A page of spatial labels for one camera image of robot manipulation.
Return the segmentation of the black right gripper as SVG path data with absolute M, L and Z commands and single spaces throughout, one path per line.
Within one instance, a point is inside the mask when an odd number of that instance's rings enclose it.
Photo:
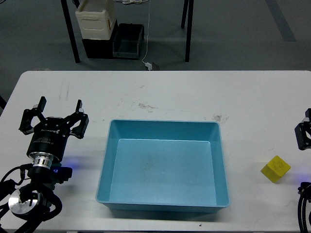
M 294 129 L 298 148 L 306 150 L 311 148 L 311 110 L 307 109 L 305 118 Z

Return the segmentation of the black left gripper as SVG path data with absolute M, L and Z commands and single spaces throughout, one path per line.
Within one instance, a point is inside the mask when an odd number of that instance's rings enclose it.
M 84 138 L 89 118 L 82 109 L 81 100 L 77 101 L 73 114 L 65 118 L 45 118 L 42 113 L 46 102 L 42 96 L 38 105 L 24 110 L 19 130 L 24 135 L 34 133 L 26 153 L 28 157 L 34 158 L 38 153 L 45 153 L 53 156 L 53 162 L 61 162 L 68 137 Z M 34 117 L 38 117 L 40 123 L 33 128 L 31 123 Z

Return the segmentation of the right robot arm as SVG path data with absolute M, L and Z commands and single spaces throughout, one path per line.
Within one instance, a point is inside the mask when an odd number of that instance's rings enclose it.
M 300 150 L 307 150 L 311 148 L 311 109 L 305 112 L 305 118 L 295 127 L 295 136 L 297 145 Z M 308 233 L 307 227 L 307 202 L 311 202 L 311 183 L 302 182 L 298 187 L 298 194 L 300 195 L 297 207 L 298 225 L 301 233 Z

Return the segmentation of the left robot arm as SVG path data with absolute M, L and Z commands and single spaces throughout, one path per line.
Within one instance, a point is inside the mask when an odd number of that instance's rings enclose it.
M 0 215 L 11 212 L 23 219 L 18 233 L 32 233 L 62 211 L 62 202 L 53 191 L 57 183 L 72 177 L 72 168 L 61 165 L 66 144 L 71 135 L 82 139 L 89 122 L 81 100 L 65 118 L 44 117 L 46 102 L 42 96 L 32 109 L 25 109 L 19 127 L 25 135 L 32 135 L 26 153 L 32 163 L 9 170 L 0 181 L 0 198 L 9 198 L 0 206 Z

